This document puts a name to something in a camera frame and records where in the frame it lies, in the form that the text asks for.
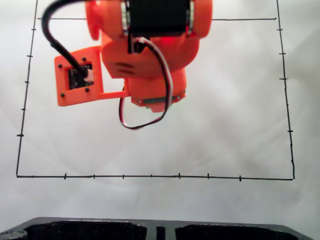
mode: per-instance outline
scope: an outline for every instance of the white surface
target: white surface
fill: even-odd
[[[320,237],[320,1],[279,0],[296,166],[294,181],[16,178],[36,0],[0,1],[0,231],[34,217],[286,225]],[[39,0],[41,17],[49,0]],[[57,13],[84,18],[81,4]],[[276,0],[216,0],[214,18],[275,18]],[[36,21],[20,175],[291,178],[278,22],[214,21],[187,68],[187,97],[163,121],[123,128],[118,100],[58,107],[53,58]],[[84,20],[53,20],[74,51],[98,44]],[[122,88],[104,70],[106,91]],[[129,124],[154,119],[126,101]]]

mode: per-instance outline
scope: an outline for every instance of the red white black wire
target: red white black wire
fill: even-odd
[[[139,125],[139,126],[128,126],[125,123],[124,117],[123,117],[125,99],[124,98],[120,98],[119,119],[120,119],[121,124],[127,129],[139,130],[139,129],[141,129],[143,127],[146,127],[148,125],[155,124],[155,123],[161,121],[165,117],[165,115],[166,115],[166,113],[167,113],[167,111],[168,111],[168,109],[169,109],[169,107],[171,105],[171,102],[172,102],[174,84],[173,84],[173,81],[172,81],[172,77],[171,77],[171,73],[170,73],[170,70],[169,70],[168,63],[167,63],[164,55],[160,51],[160,49],[152,41],[150,41],[150,40],[148,40],[148,39],[146,39],[144,37],[139,37],[134,42],[135,43],[141,43],[141,44],[145,45],[147,48],[149,48],[151,50],[151,52],[153,52],[153,54],[155,55],[155,57],[157,58],[157,60],[158,60],[158,62],[160,64],[160,67],[161,67],[161,70],[162,70],[162,74],[163,74],[163,78],[164,78],[164,82],[165,82],[165,106],[164,106],[164,111],[163,111],[163,113],[162,113],[162,115],[160,117],[158,117],[157,119],[155,119],[155,120],[153,120],[151,122],[148,122],[148,123],[145,123],[145,124],[142,124],[142,125]]]

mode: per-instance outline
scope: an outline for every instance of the cable connector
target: cable connector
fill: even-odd
[[[91,69],[88,69],[88,76],[84,79],[87,83],[93,83],[94,82],[94,71]]]

